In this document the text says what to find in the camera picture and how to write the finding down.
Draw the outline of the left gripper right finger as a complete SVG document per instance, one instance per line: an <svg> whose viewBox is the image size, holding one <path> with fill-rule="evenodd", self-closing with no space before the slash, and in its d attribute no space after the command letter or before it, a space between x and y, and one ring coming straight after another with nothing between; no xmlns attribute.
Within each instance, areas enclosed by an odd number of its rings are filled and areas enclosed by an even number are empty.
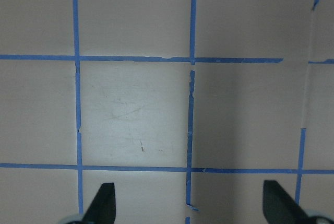
<svg viewBox="0 0 334 224"><path fill-rule="evenodd" d="M321 223L310 217L275 180L264 180L263 214L268 223Z"/></svg>

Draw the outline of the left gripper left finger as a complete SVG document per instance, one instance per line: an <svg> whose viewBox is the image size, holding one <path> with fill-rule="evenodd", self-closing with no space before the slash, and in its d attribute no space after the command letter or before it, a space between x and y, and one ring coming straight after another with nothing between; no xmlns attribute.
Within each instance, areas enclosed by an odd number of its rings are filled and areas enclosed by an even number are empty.
<svg viewBox="0 0 334 224"><path fill-rule="evenodd" d="M81 223L113 224L116 219L114 183L101 184Z"/></svg>

